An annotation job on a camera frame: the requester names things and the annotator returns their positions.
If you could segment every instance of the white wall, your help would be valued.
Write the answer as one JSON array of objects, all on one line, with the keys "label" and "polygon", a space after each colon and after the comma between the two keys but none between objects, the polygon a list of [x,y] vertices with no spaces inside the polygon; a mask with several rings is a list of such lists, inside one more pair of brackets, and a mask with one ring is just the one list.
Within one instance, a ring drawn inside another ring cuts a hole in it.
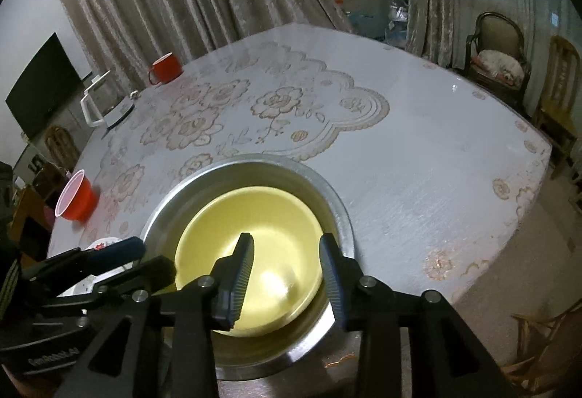
[{"label": "white wall", "polygon": [[3,0],[0,4],[0,160],[14,165],[26,144],[6,97],[34,54],[56,32],[79,76],[91,68],[60,0]]}]

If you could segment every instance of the red object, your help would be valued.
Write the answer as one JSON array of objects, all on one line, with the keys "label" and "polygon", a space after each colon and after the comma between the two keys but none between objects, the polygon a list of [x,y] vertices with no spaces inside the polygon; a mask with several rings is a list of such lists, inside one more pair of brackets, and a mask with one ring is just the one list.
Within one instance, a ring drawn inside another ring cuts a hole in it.
[{"label": "red object", "polygon": [[[150,84],[156,85],[159,83],[169,83],[178,78],[184,70],[176,56],[173,53],[167,53],[163,57],[157,59],[151,66],[148,72]],[[157,78],[152,81],[152,74]]]},{"label": "red object", "polygon": [[84,223],[97,206],[97,195],[85,177],[85,170],[75,173],[56,203],[55,215]]}]

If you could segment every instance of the television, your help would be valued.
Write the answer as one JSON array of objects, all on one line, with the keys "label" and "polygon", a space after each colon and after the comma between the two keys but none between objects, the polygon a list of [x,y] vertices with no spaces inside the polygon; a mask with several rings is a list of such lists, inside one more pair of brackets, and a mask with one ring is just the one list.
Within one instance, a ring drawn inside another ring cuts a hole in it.
[{"label": "television", "polygon": [[56,33],[52,34],[18,77],[6,104],[29,139],[40,134],[51,117],[83,88]]}]

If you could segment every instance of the silver basin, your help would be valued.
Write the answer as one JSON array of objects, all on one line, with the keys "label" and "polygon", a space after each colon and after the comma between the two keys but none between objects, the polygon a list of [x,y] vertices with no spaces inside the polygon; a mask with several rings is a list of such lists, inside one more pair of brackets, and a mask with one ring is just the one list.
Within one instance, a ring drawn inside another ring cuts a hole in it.
[{"label": "silver basin", "polygon": [[[324,232],[331,232],[346,256],[354,256],[354,235],[347,211],[333,188],[309,167],[276,155],[240,155],[191,175],[157,206],[141,238],[146,258],[174,260],[178,241],[193,216],[217,196],[245,186],[272,186],[301,199]],[[220,380],[251,380],[274,374],[298,361],[334,324],[323,285],[294,321],[261,337],[212,333],[216,375]]]}]

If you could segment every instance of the bolt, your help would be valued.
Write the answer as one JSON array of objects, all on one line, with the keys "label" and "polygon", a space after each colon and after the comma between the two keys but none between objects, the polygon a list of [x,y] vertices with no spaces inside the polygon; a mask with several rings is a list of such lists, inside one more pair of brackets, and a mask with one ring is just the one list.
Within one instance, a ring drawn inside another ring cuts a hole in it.
[{"label": "bolt", "polygon": [[373,288],[376,286],[377,282],[378,281],[376,278],[370,275],[364,275],[362,278],[360,278],[360,285],[362,285],[364,288]]},{"label": "bolt", "polygon": [[210,275],[204,275],[198,278],[198,286],[202,288],[210,288],[212,285],[214,285],[214,278]]},{"label": "bolt", "polygon": [[150,294],[145,290],[136,290],[132,294],[132,299],[135,302],[142,302],[142,301],[146,301],[146,299],[148,298],[149,295]]},{"label": "bolt", "polygon": [[89,324],[89,318],[86,316],[81,316],[79,319],[77,319],[76,323],[78,327],[85,327],[87,324]]},{"label": "bolt", "polygon": [[441,298],[442,298],[441,294],[436,290],[429,290],[427,292],[424,292],[424,299],[432,304],[438,303],[441,300]]}]

